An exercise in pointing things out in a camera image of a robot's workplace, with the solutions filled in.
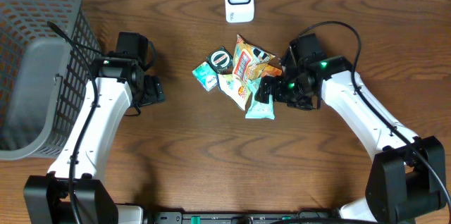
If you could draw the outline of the orange snack packet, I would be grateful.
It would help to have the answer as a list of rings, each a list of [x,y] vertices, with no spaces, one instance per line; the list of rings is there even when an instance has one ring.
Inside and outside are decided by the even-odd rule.
[[[262,73],[261,73],[261,77],[266,77],[266,76],[270,76],[270,77],[277,77],[277,76],[281,76],[283,74],[283,71],[280,68],[271,66],[271,65],[267,65]]]

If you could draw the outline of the light teal snack packet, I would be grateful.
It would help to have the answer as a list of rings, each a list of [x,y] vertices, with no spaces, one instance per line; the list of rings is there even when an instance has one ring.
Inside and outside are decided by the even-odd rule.
[[[273,102],[270,101],[268,104],[262,103],[256,100],[256,94],[259,89],[261,79],[257,78],[255,80],[248,80],[247,86],[252,92],[252,101],[249,109],[245,115],[246,119],[263,119],[268,118],[271,120],[275,119],[275,114],[273,110]]]

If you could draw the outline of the yellow red snack bag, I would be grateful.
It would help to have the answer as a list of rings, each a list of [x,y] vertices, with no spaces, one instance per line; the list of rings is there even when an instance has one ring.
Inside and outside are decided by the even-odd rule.
[[[275,57],[237,35],[232,73],[217,75],[219,89],[244,111],[252,93],[248,87],[249,81],[260,78],[265,67]]]

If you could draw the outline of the teal white tissue packet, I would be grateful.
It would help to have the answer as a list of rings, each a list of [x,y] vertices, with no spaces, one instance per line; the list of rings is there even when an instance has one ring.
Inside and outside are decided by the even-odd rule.
[[[202,87],[208,92],[218,84],[217,73],[207,62],[203,62],[202,64],[197,66],[192,71],[192,74],[202,85]]]

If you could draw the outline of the dark green round packet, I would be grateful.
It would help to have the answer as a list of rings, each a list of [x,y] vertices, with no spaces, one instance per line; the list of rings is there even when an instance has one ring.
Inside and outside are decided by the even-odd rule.
[[[232,67],[233,57],[224,46],[221,46],[206,58],[206,62],[216,73],[221,74]]]

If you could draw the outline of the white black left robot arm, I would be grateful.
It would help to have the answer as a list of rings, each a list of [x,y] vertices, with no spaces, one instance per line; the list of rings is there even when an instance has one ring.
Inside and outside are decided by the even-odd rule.
[[[119,123],[133,107],[164,101],[136,58],[97,58],[70,137],[46,175],[31,175],[24,198],[32,223],[148,223],[144,207],[117,204],[103,182]]]

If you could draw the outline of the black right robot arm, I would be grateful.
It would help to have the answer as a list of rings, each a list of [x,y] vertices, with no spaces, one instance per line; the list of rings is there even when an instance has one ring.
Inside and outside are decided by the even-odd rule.
[[[314,110],[330,106],[367,151],[372,166],[362,199],[339,208],[341,220],[403,223],[450,206],[445,151],[434,136],[421,138],[370,93],[344,57],[283,60],[283,76],[261,80],[256,99]]]

